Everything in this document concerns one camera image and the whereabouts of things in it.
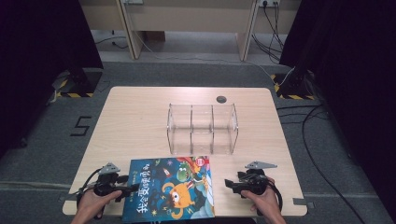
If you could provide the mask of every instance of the floor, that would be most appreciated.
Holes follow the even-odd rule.
[[[108,73],[108,71],[116,71],[118,66],[140,69],[145,68],[149,63],[158,64],[161,68],[172,69],[175,72],[179,70],[180,73],[191,68],[213,64],[264,65],[260,69],[256,66],[243,66],[241,68],[243,74],[236,74],[232,77],[240,79],[241,76],[246,76],[245,73],[248,71],[251,77],[264,78],[267,86],[272,84],[269,76],[273,71],[290,70],[287,66],[278,65],[276,60],[271,60],[254,41],[250,43],[247,60],[241,62],[234,34],[166,32],[165,42],[146,42],[147,47],[143,49],[138,60],[132,60],[128,48],[125,48],[127,43],[123,31],[115,31],[114,34],[111,31],[92,31],[92,35],[97,43],[101,59],[108,69],[105,75],[108,80],[103,81],[101,85],[107,85],[110,81],[112,85],[125,82],[125,77],[118,77],[117,73],[114,73],[115,76],[112,77],[109,75],[111,73]],[[257,37],[264,45],[271,45],[272,49],[280,51],[280,46],[272,42],[271,35],[257,35]],[[280,38],[284,41],[286,36],[281,35]],[[280,56],[280,53],[273,52],[278,57]],[[228,66],[225,71],[232,71],[235,67]],[[145,77],[136,76],[134,80],[142,81],[142,83],[145,81]],[[159,82],[166,82],[163,85],[172,84],[174,81],[161,79],[159,75],[153,76],[151,81],[159,78]],[[213,78],[214,80],[206,77],[209,81],[225,83]],[[193,76],[188,83],[196,80],[199,82],[199,75]],[[70,222],[71,217],[62,214],[62,197],[70,188],[70,181],[74,179],[75,169],[78,168],[77,161],[81,160],[89,138],[75,138],[75,142],[71,142],[69,135],[73,132],[70,130],[74,130],[76,117],[66,118],[65,114],[73,116],[91,114],[92,123],[89,125],[94,127],[93,120],[99,117],[100,109],[93,108],[98,105],[103,106],[106,99],[103,93],[108,91],[105,88],[106,86],[103,92],[97,92],[96,97],[91,99],[79,101],[59,99],[56,105],[45,112],[46,116],[40,120],[32,133],[35,138],[31,139],[28,147],[34,147],[38,153],[33,153],[31,148],[11,150],[4,157],[7,159],[0,160],[0,198],[2,198],[0,223],[46,223],[49,220],[53,222],[55,217],[59,218],[57,223]],[[277,108],[317,103],[282,101],[277,98],[274,100]],[[288,223],[363,223],[318,173],[316,166],[321,167],[325,176],[343,193],[346,201],[351,203],[351,206],[361,215],[364,223],[393,223],[365,174],[344,151],[342,143],[334,134],[326,111],[318,112],[315,119],[311,119],[307,124],[306,133],[302,136],[301,121],[298,116],[302,113],[306,115],[306,109],[278,110],[308,206],[306,216],[287,217]],[[311,146],[316,163],[313,163],[313,160],[307,156],[303,138],[306,138]],[[56,155],[47,156],[53,153],[52,151],[49,153],[52,148],[52,151],[57,150]],[[42,174],[36,174],[34,172],[36,170],[41,171]],[[104,218],[100,222],[93,223],[114,223],[115,221],[119,220]]]

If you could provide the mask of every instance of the human hand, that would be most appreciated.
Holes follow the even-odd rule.
[[[268,177],[268,180],[275,184],[275,180]],[[280,214],[279,205],[277,203],[276,194],[267,186],[265,192],[262,195],[257,195],[249,190],[242,190],[241,194],[249,198],[254,204],[251,206],[251,211],[259,209],[265,218],[265,221],[269,224],[283,224],[286,223],[285,219]]]
[[[93,189],[87,190],[78,204],[78,210],[73,218],[72,224],[87,223],[93,217],[102,216],[102,208],[110,203],[111,200],[120,197],[121,190],[113,191],[106,196],[98,196],[93,192]]]

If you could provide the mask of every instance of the tabletop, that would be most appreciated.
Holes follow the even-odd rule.
[[[167,139],[169,105],[218,105],[218,96],[234,104],[239,134],[232,155],[208,155],[217,217],[254,217],[252,202],[225,187],[238,182],[238,171],[252,161],[276,164],[265,173],[276,181],[283,198],[283,216],[303,216],[305,205],[293,203],[303,193],[271,92],[264,88],[114,87],[106,99],[70,193],[109,161],[128,175],[131,159],[173,157]],[[105,215],[121,216],[123,201],[106,206]],[[64,213],[74,215],[76,202],[66,201]]]

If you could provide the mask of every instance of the book cover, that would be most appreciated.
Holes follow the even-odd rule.
[[[124,223],[215,216],[208,157],[131,160],[128,185],[139,190],[125,198]]]

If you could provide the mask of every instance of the acrylic divider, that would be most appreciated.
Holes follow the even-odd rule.
[[[169,105],[171,154],[233,154],[238,136],[235,105]]]

